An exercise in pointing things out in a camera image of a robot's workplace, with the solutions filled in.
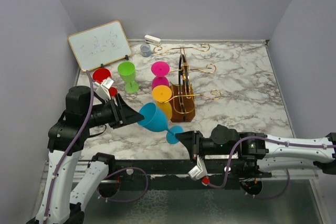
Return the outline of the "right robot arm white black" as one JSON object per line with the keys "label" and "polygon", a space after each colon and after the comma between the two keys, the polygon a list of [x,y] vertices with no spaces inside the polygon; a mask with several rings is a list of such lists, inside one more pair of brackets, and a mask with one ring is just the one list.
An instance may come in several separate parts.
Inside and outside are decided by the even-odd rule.
{"label": "right robot arm white black", "polygon": [[200,131],[177,133],[191,159],[226,155],[230,169],[246,177],[279,169],[321,170],[335,174],[335,134],[321,138],[285,138],[254,132],[237,132],[217,125],[210,137]]}

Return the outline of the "red plastic wine glass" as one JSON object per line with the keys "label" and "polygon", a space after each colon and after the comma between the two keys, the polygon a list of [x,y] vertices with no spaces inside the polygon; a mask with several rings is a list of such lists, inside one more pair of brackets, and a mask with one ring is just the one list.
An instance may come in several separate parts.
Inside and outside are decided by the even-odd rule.
{"label": "red plastic wine glass", "polygon": [[[94,81],[98,81],[100,83],[102,80],[106,79],[107,77],[112,78],[112,75],[111,75],[111,72],[107,68],[100,68],[100,69],[97,69],[93,73],[92,77]],[[113,85],[109,89],[109,92],[111,95],[111,99],[118,93],[117,89]]]}

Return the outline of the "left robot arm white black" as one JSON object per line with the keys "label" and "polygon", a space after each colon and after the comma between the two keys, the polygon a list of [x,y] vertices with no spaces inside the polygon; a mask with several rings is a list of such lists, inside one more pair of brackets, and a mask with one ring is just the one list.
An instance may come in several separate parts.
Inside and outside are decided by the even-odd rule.
{"label": "left robot arm white black", "polygon": [[98,105],[93,105],[93,99],[94,91],[87,86],[69,89],[66,109],[48,132],[49,168],[45,193],[38,213],[29,223],[83,223],[85,208],[96,188],[116,172],[115,157],[98,153],[81,181],[76,187],[72,185],[90,129],[102,125],[118,129],[144,119],[121,95]]}

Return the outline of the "blue plastic wine glass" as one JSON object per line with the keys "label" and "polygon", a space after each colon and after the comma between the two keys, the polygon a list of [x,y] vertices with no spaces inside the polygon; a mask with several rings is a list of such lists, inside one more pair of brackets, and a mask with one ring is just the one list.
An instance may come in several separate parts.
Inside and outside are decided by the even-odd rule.
{"label": "blue plastic wine glass", "polygon": [[175,135],[183,133],[183,128],[179,125],[169,127],[165,113],[156,104],[152,102],[145,104],[139,113],[144,119],[139,121],[138,125],[151,132],[166,131],[166,141],[169,144],[177,144],[179,142]]}

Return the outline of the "green plastic wine glass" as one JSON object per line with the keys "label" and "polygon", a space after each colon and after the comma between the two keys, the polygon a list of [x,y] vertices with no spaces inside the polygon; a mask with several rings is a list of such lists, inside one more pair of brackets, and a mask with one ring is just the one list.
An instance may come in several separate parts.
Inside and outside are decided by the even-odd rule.
{"label": "green plastic wine glass", "polygon": [[122,62],[118,65],[118,73],[125,82],[125,91],[127,93],[136,93],[139,89],[139,85],[135,81],[135,65],[129,61]]}

